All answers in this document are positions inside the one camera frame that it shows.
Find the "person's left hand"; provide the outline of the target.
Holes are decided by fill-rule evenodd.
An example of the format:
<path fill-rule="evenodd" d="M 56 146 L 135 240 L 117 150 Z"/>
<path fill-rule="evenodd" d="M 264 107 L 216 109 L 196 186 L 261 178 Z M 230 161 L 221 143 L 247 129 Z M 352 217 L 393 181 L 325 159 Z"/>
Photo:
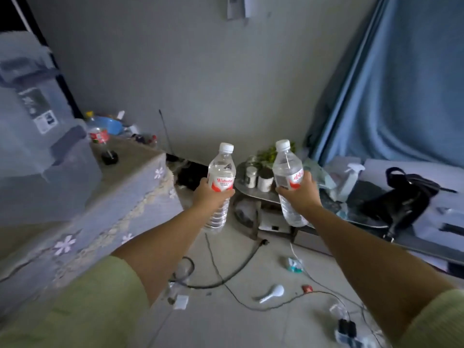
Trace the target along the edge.
<path fill-rule="evenodd" d="M 192 208 L 207 216 L 212 216 L 222 208 L 223 204 L 213 204 L 213 191 L 207 183 L 207 178 L 203 177 L 193 193 Z"/>

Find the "person's right hand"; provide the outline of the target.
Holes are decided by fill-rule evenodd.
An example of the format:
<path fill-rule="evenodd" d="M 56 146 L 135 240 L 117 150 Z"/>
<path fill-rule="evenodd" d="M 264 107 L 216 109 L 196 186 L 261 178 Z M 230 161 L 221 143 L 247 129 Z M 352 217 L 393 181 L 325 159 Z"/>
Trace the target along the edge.
<path fill-rule="evenodd" d="M 292 201 L 288 202 L 295 211 L 305 217 L 323 209 L 317 183 L 309 171 L 304 171 L 300 186 L 292 190 Z"/>

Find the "clear water bottle red label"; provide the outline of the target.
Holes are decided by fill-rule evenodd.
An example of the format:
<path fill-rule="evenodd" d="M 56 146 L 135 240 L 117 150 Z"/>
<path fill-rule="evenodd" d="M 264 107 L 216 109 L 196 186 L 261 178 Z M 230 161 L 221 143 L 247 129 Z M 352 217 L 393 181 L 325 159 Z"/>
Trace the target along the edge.
<path fill-rule="evenodd" d="M 232 159 L 234 146 L 222 142 L 219 146 L 218 155 L 212 160 L 208 167 L 207 183 L 215 192 L 233 190 L 236 167 Z M 217 234 L 222 231 L 229 210 L 230 199 L 226 199 L 223 205 L 212 215 L 205 225 L 205 232 Z"/>
<path fill-rule="evenodd" d="M 287 190 L 299 188 L 304 177 L 302 161 L 292 152 L 289 140 L 277 141 L 275 148 L 277 155 L 272 170 L 276 186 Z M 293 209 L 287 199 L 281 195 L 279 199 L 283 216 L 290 226 L 299 228 L 308 225 L 307 220 Z"/>

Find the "person's left forearm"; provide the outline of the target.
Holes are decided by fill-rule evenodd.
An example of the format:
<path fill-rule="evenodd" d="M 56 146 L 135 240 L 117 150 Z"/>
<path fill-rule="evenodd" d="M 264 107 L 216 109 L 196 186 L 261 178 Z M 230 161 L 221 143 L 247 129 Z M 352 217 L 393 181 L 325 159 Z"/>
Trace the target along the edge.
<path fill-rule="evenodd" d="M 193 205 L 171 220 L 138 235 L 112 252 L 136 273 L 152 305 L 187 253 L 210 214 Z"/>

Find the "person's right forearm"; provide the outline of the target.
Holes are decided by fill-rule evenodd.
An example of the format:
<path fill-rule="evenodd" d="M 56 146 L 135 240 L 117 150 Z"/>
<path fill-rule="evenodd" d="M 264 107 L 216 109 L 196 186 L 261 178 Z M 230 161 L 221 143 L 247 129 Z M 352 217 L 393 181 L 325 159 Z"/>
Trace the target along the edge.
<path fill-rule="evenodd" d="M 402 248 L 368 234 L 320 205 L 303 215 L 316 228 L 346 279 L 393 344 L 439 295 L 456 287 Z"/>

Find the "low glass-top table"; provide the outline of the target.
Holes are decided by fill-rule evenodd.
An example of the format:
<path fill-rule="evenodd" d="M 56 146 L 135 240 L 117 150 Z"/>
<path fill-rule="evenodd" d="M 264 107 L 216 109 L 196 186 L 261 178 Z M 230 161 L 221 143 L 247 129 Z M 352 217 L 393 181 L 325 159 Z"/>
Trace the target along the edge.
<path fill-rule="evenodd" d="M 283 218 L 279 196 L 275 191 L 263 193 L 257 188 L 247 188 L 243 181 L 235 182 L 234 185 L 239 192 L 239 198 L 234 202 L 234 214 L 238 221 L 252 228 L 252 239 L 255 239 L 261 231 L 259 225 L 265 215 L 274 214 L 279 219 Z M 348 221 L 370 234 L 381 237 L 387 231 L 386 226 L 376 224 L 374 220 L 361 214 L 359 205 L 385 192 L 371 182 L 357 182 L 353 196 L 348 199 Z M 283 220 L 283 226 L 271 226 L 268 232 L 287 237 L 295 245 L 331 256 L 327 246 L 312 226 L 292 228 Z M 464 252 L 420 239 L 415 236 L 411 227 L 397 232 L 393 243 L 415 254 L 443 260 L 449 266 L 454 264 L 464 267 Z"/>

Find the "thin black antenna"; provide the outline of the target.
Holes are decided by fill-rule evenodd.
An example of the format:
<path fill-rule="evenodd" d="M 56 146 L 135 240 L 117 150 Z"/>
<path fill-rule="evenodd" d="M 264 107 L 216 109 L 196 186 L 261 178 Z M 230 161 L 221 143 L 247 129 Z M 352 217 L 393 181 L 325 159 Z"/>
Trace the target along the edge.
<path fill-rule="evenodd" d="M 166 126 L 164 115 L 163 115 L 161 109 L 158 110 L 158 113 L 159 113 L 159 117 L 160 117 L 162 125 L 163 125 L 163 130 L 164 130 L 164 133 L 165 133 L 167 146 L 169 148 L 170 155 L 175 156 L 175 152 L 174 152 L 174 149 L 173 149 L 173 146 L 172 146 L 172 143 L 171 143 L 171 139 L 170 139 L 169 132 L 168 132 L 168 129 L 167 129 L 167 126 Z"/>

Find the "white spoon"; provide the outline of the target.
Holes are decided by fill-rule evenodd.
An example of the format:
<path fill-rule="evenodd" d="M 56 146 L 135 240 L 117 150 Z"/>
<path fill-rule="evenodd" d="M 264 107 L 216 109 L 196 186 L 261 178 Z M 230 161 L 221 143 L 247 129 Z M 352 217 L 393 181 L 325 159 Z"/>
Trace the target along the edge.
<path fill-rule="evenodd" d="M 263 304 L 274 297 L 282 297 L 285 293 L 285 289 L 281 284 L 274 285 L 269 292 L 259 299 L 258 303 Z"/>

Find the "grey flowered tablecloth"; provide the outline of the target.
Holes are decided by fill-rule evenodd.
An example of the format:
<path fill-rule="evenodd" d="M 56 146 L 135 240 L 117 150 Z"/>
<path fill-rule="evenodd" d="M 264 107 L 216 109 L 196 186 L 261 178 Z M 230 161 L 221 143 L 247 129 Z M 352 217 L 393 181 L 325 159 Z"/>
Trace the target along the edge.
<path fill-rule="evenodd" d="M 0 322 L 48 302 L 116 248 L 182 211 L 167 154 L 115 138 L 119 163 L 98 162 L 96 189 L 65 221 L 0 226 Z"/>

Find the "blue bowl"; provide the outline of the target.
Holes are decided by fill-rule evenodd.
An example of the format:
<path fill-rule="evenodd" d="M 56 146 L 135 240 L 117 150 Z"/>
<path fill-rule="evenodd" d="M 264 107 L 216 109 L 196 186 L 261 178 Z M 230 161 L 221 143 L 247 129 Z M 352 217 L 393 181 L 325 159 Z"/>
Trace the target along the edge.
<path fill-rule="evenodd" d="M 124 131 L 122 122 L 104 116 L 95 116 L 95 124 L 98 128 L 106 130 L 110 135 L 119 135 Z"/>

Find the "yellow-capped bottle red label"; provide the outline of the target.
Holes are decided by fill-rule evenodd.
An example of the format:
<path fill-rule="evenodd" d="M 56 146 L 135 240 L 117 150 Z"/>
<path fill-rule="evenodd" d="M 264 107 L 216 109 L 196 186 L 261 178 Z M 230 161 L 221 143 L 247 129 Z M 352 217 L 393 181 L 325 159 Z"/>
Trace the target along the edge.
<path fill-rule="evenodd" d="M 93 111 L 85 113 L 87 133 L 93 143 L 106 145 L 109 140 L 107 128 L 97 119 Z"/>

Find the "white power strip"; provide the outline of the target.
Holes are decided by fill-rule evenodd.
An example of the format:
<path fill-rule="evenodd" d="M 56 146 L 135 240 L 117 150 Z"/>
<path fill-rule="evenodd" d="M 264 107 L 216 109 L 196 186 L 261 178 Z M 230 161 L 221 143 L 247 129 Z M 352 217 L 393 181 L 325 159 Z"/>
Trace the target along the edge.
<path fill-rule="evenodd" d="M 334 331 L 335 341 L 344 348 L 380 348 L 379 344 L 369 337 L 359 338 L 356 323 L 341 318 Z"/>

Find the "light green left sleeve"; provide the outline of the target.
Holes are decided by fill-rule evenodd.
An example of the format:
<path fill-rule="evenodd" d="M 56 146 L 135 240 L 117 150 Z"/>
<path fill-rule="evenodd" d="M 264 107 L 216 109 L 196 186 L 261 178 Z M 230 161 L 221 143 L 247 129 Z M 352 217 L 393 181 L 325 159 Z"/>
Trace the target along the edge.
<path fill-rule="evenodd" d="M 150 304 L 122 259 L 107 256 L 75 278 L 31 328 L 32 308 L 0 332 L 0 348 L 126 348 Z"/>

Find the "light green sleeve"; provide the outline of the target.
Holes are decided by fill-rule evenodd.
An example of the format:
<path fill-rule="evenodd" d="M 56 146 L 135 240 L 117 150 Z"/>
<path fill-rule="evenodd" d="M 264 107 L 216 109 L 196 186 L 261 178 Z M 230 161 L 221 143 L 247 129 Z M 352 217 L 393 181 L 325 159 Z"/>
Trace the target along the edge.
<path fill-rule="evenodd" d="M 393 347 L 464 348 L 464 290 L 449 290 L 432 300 Z"/>
<path fill-rule="evenodd" d="M 32 308 L 0 332 L 0 348 L 126 348 L 150 304 L 122 259 L 107 256 L 75 278 L 31 328 Z"/>

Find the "grey covered appliance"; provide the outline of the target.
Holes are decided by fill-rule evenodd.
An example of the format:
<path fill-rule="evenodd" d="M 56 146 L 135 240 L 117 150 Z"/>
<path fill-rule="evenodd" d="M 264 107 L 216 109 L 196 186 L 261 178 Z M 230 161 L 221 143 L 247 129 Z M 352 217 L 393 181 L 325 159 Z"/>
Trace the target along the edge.
<path fill-rule="evenodd" d="M 67 221 L 101 181 L 45 46 L 0 33 L 0 226 Z"/>

